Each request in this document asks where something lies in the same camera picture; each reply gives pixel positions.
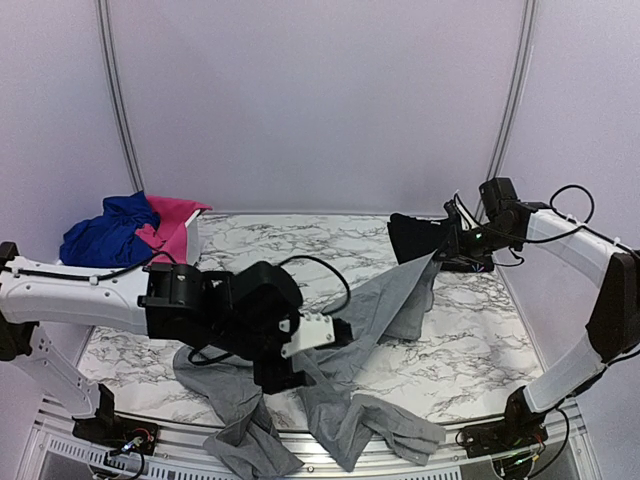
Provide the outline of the black t-shirt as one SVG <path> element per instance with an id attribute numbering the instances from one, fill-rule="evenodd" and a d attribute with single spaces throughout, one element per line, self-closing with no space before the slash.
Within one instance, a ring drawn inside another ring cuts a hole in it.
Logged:
<path id="1" fill-rule="evenodd" d="M 399 264 L 435 253 L 447 239 L 451 221 L 419 219 L 393 213 L 387 222 L 389 239 Z M 442 261 L 441 270 L 455 273 L 490 273 L 495 269 L 491 257 L 466 260 L 460 256 Z"/>

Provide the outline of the grey garment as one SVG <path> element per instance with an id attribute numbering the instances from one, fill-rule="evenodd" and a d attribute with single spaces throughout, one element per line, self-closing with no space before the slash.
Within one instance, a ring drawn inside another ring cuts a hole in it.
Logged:
<path id="1" fill-rule="evenodd" d="M 353 385 L 380 341 L 420 338 L 440 268 L 426 255 L 373 277 L 353 291 L 341 313 L 353 342 L 293 358 L 294 367 L 315 382 L 296 391 L 309 433 L 348 472 L 375 434 L 397 456 L 421 466 L 445 439 L 444 428 L 396 404 L 358 394 Z M 248 362 L 196 367 L 187 359 L 190 351 L 182 347 L 176 352 L 174 375 L 183 387 L 207 397 L 224 424 L 204 441 L 204 449 L 242 479 L 273 479 L 299 470 L 303 463 L 283 445 Z"/>

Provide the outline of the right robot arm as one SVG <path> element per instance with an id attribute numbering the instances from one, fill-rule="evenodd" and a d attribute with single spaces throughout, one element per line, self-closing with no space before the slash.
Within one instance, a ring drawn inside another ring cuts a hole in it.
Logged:
<path id="1" fill-rule="evenodd" d="M 543 373 L 579 339 L 597 288 L 565 261 L 527 247 L 505 281 L 442 272 L 434 313 L 451 328 L 449 379 L 428 418 L 459 421 L 499 413 L 517 387 Z"/>

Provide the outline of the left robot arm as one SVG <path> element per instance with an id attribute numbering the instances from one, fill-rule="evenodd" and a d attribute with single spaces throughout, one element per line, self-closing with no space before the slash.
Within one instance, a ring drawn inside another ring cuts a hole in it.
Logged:
<path id="1" fill-rule="evenodd" d="M 144 260 L 118 271 L 38 264 L 1 246 L 1 359 L 53 394 L 106 445 L 125 438 L 114 395 L 90 382 L 44 331 L 46 322 L 110 327 L 150 339 L 207 346 L 248 360 L 267 393 L 302 386 L 292 357 L 333 341 L 330 318 L 302 310 L 281 266 L 260 261 L 234 274 Z"/>

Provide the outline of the white plastic laundry basket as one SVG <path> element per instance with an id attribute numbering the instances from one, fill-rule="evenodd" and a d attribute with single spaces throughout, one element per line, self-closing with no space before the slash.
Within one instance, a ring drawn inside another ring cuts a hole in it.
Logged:
<path id="1" fill-rule="evenodd" d="M 150 215 L 103 213 L 83 220 L 63 235 L 59 261 L 67 266 L 124 268 L 151 262 L 193 264 L 200 254 L 197 217 L 163 219 Z"/>

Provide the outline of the pink garment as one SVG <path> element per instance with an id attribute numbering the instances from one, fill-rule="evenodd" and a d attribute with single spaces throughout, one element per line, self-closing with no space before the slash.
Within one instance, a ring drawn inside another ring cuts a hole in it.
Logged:
<path id="1" fill-rule="evenodd" d="M 180 264 L 195 265 L 201 254 L 198 219 L 212 207 L 197 201 L 147 196 L 151 210 L 159 216 L 158 227 L 145 223 L 136 235 L 153 252 L 164 251 Z"/>

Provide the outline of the blue garment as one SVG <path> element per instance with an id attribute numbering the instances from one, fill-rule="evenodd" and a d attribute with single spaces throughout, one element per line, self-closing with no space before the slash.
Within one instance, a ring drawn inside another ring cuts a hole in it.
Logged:
<path id="1" fill-rule="evenodd" d="M 102 201 L 102 214 L 76 223 L 63 235 L 59 259 L 68 266 L 124 268 L 148 259 L 152 248 L 137 231 L 157 228 L 160 217 L 143 192 Z"/>

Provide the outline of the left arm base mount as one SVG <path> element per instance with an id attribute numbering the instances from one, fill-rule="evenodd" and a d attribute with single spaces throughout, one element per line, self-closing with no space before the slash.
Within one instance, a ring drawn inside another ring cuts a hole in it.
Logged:
<path id="1" fill-rule="evenodd" d="M 72 435 L 81 440 L 99 444 L 112 450 L 129 450 L 150 456 L 154 453 L 159 434 L 159 425 L 115 415 L 113 418 L 75 419 Z"/>

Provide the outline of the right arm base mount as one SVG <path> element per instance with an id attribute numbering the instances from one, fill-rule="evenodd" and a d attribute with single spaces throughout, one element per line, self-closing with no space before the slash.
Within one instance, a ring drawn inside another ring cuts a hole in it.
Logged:
<path id="1" fill-rule="evenodd" d="M 467 425 L 458 431 L 455 441 L 466 451 L 468 458 L 477 458 L 541 446 L 547 439 L 548 433 L 542 424 L 528 425 L 512 432 L 504 420 L 497 420 Z"/>

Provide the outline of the right aluminium corner post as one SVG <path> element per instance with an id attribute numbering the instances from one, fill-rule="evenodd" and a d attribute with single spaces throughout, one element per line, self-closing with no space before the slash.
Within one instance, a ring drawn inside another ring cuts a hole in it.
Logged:
<path id="1" fill-rule="evenodd" d="M 513 62 L 501 120 L 486 172 L 486 180 L 490 180 L 498 176 L 505 162 L 509 141 L 516 121 L 517 111 L 521 104 L 522 95 L 525 89 L 538 10 L 538 1 L 526 0 L 524 2 L 516 45 L 515 60 Z"/>

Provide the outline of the aluminium corner post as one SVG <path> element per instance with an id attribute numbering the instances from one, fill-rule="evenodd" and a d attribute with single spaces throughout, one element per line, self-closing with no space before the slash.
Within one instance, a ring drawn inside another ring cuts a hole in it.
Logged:
<path id="1" fill-rule="evenodd" d="M 142 169 L 137 158 L 119 73 L 110 2 L 97 0 L 95 6 L 109 98 L 114 114 L 116 132 L 124 155 L 125 167 L 133 190 L 135 192 L 143 191 Z"/>
<path id="2" fill-rule="evenodd" d="M 521 104 L 522 95 L 525 89 L 538 10 L 538 1 L 526 0 L 524 2 L 516 45 L 515 60 L 513 62 L 501 120 L 486 172 L 486 180 L 490 180 L 498 176 L 505 162 L 509 141 L 516 121 L 517 111 Z"/>

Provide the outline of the aluminium front frame rail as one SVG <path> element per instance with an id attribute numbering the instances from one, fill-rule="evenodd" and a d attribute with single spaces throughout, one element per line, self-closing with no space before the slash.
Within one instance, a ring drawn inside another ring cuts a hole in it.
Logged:
<path id="1" fill-rule="evenodd" d="M 20 479 L 130 478 L 143 465 L 145 479 L 231 479 L 233 473 L 203 448 L 217 432 L 207 424 L 153 419 L 155 450 L 143 457 L 109 458 L 108 447 L 77 439 L 74 423 L 61 404 L 45 397 L 38 409 L 17 476 Z M 341 469 L 306 432 L 283 431 L 283 444 L 303 463 L 296 479 L 509 479 L 524 472 L 530 479 L 599 479 L 602 474 L 591 451 L 578 406 L 566 401 L 548 415 L 544 444 L 471 458 L 462 447 L 465 423 L 444 423 L 447 436 L 425 466 L 396 455 L 374 436 L 355 469 Z"/>

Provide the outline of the left aluminium corner post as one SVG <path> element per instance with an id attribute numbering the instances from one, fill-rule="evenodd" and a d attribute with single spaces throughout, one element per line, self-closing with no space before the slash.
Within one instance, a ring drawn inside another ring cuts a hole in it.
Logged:
<path id="1" fill-rule="evenodd" d="M 137 158 L 119 73 L 110 2 L 97 0 L 95 6 L 109 98 L 114 114 L 116 132 L 124 155 L 125 167 L 133 190 L 135 192 L 143 191 L 142 169 Z"/>

